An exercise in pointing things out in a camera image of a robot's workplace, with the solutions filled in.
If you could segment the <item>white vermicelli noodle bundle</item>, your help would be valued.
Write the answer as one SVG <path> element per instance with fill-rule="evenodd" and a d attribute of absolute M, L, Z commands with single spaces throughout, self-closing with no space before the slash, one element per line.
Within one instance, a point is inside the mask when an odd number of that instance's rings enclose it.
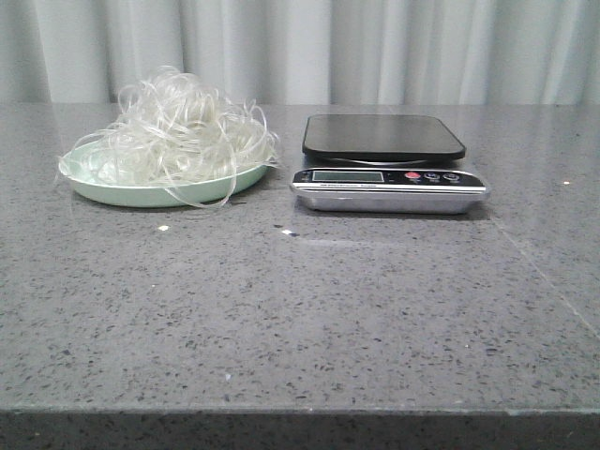
<path fill-rule="evenodd" d="M 198 76 L 160 67 L 121 90 L 120 113 L 74 148 L 95 144 L 95 178 L 109 185 L 176 188 L 278 165 L 278 138 L 254 102 L 233 103 Z M 192 206 L 217 209 L 220 201 Z"/>

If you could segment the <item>black silver kitchen scale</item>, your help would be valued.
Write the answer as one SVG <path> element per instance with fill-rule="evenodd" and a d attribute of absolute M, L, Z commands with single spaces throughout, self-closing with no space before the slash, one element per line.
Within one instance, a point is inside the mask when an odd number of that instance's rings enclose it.
<path fill-rule="evenodd" d="M 463 214 L 486 184 L 457 163 L 466 147 L 438 118 L 405 114 L 315 114 L 291 188 L 318 211 Z"/>

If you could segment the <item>light green round plate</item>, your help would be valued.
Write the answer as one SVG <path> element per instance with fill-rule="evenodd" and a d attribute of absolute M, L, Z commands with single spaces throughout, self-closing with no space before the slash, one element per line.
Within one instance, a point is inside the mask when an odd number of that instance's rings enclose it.
<path fill-rule="evenodd" d="M 93 155 L 94 150 L 93 142 L 74 148 L 60 159 L 58 168 L 78 194 L 109 205 L 160 208 L 211 203 L 222 200 L 228 193 L 236 194 L 252 187 L 267 172 L 266 166 L 238 172 L 234 189 L 231 189 L 231 176 L 179 187 L 109 185 L 94 176 L 93 170 L 99 168 L 99 158 Z"/>

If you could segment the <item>white pleated curtain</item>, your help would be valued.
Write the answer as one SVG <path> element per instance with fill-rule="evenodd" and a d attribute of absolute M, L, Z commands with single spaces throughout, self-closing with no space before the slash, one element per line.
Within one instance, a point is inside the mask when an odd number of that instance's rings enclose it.
<path fill-rule="evenodd" d="M 595 1 L 5 1 L 1 99 L 115 100 L 160 66 L 283 104 L 595 104 Z"/>

